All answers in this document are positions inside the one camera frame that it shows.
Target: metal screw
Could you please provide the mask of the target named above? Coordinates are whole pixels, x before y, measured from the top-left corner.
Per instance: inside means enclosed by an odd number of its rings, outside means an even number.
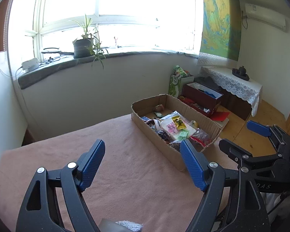
[[[45,171],[45,168],[44,167],[40,167],[37,170],[38,173],[43,173],[44,171]]]
[[[218,167],[218,164],[216,162],[210,162],[209,166],[213,167],[213,168],[216,168],[216,167]]]
[[[247,167],[241,167],[241,170],[242,170],[242,172],[244,172],[244,173],[248,173],[248,168]]]
[[[76,167],[76,163],[75,162],[70,162],[68,164],[68,168],[74,168],[74,167]]]

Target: potted plant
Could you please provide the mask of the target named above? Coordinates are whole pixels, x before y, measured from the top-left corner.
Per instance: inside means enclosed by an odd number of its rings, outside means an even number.
[[[81,58],[81,57],[87,57],[87,56],[94,56],[94,60],[99,60],[103,66],[102,60],[103,58],[106,58],[104,55],[104,50],[108,53],[107,49],[101,48],[101,42],[99,37],[99,31],[96,26],[94,26],[94,32],[91,33],[89,30],[90,24],[91,24],[91,18],[88,18],[85,14],[85,22],[83,24],[80,24],[78,21],[71,20],[73,22],[76,22],[79,26],[82,27],[84,34],[81,36],[82,39],[75,39],[73,41],[74,45],[74,58]]]

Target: white wall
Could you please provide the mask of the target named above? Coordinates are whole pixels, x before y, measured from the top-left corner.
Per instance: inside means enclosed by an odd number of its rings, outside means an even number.
[[[5,52],[0,52],[0,68],[9,74]],[[0,157],[5,150],[20,147],[27,122],[17,101],[11,78],[0,72]]]
[[[242,27],[238,65],[245,66],[249,77],[263,85],[263,99],[287,118],[290,113],[290,19],[286,18],[286,32],[256,20],[247,21],[248,29]]]
[[[22,90],[18,98],[37,139],[49,138],[131,113],[131,104],[168,93],[175,65],[198,74],[184,55],[131,55],[65,69]]]

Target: red box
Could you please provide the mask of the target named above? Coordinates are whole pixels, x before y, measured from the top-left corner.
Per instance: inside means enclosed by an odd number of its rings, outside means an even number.
[[[215,98],[205,93],[205,91],[207,93],[214,95]],[[209,109],[210,112],[207,113],[201,110],[200,108],[194,106],[193,104],[189,104],[189,103],[186,103],[184,100],[181,100],[183,103],[187,104],[191,108],[195,109],[196,111],[202,113],[203,115],[209,118],[217,110],[223,95],[204,85],[201,85],[198,83],[191,83],[191,84],[186,84],[184,86],[183,96],[190,98],[198,105]]]

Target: blue gripper pad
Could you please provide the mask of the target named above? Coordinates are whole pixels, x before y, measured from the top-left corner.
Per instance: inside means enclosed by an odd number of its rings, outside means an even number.
[[[198,153],[187,139],[181,142],[180,151],[194,185],[204,192],[208,187],[204,173],[207,170],[207,159],[204,154]]]
[[[270,131],[270,128],[268,126],[259,124],[257,122],[252,121],[252,120],[248,121],[246,126],[247,126],[248,130],[253,131],[257,134],[260,134],[264,137],[271,136],[271,131]]]
[[[78,167],[79,172],[82,173],[78,186],[81,192],[84,192],[87,187],[90,187],[104,154],[105,143],[101,139],[97,139]]]

